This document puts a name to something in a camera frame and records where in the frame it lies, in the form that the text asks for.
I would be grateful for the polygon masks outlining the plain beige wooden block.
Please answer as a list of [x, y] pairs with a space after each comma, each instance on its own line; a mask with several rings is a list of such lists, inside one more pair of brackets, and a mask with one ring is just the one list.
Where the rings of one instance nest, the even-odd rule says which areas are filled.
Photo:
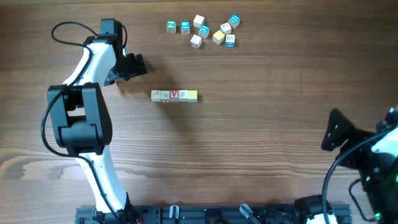
[[153, 102], [161, 102], [161, 91], [160, 90], [152, 90], [150, 98]]

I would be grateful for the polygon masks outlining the red bottom wooden block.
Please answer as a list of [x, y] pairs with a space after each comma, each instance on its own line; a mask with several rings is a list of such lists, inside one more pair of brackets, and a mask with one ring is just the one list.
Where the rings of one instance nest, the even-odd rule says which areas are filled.
[[160, 101], [163, 103], [170, 103], [170, 91], [162, 90], [160, 92]]

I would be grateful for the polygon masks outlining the red V letter block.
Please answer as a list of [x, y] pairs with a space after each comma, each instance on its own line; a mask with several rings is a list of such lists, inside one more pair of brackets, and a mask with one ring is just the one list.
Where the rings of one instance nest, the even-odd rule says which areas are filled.
[[170, 90], [170, 102], [179, 102], [178, 90]]

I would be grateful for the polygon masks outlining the white bird picture block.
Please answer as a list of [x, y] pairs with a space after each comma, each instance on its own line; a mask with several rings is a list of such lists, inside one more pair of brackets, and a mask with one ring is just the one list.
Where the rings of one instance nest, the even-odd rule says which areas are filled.
[[188, 102], [188, 90], [179, 90], [178, 100], [179, 102]]

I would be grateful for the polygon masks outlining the blue sided wooden block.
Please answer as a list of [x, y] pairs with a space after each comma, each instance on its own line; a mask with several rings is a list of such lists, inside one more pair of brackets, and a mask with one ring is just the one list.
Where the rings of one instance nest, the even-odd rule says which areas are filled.
[[188, 101], [190, 103], [198, 101], [198, 92], [196, 90], [188, 90]]

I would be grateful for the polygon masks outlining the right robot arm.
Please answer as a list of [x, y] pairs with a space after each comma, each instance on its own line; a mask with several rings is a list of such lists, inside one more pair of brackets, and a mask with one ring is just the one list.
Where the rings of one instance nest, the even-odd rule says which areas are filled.
[[343, 217], [326, 200], [338, 166], [359, 172], [349, 187], [360, 183], [368, 196], [374, 215], [365, 221], [397, 223], [397, 108], [389, 110], [373, 133], [356, 128], [340, 110], [331, 110], [321, 148], [339, 148], [340, 153], [326, 173], [321, 194], [295, 201], [294, 223], [342, 223]]

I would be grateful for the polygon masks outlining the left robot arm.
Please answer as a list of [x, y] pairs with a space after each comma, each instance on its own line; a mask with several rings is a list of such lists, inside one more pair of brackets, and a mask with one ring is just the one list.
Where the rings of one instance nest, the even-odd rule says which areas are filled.
[[79, 46], [83, 56], [61, 85], [47, 90], [48, 107], [40, 132], [45, 147], [74, 158], [95, 195], [93, 208], [79, 208], [76, 223], [142, 223], [121, 185], [111, 158], [111, 118], [102, 89], [116, 80], [146, 74], [142, 55], [127, 54], [127, 30], [116, 19], [103, 19], [100, 32]]

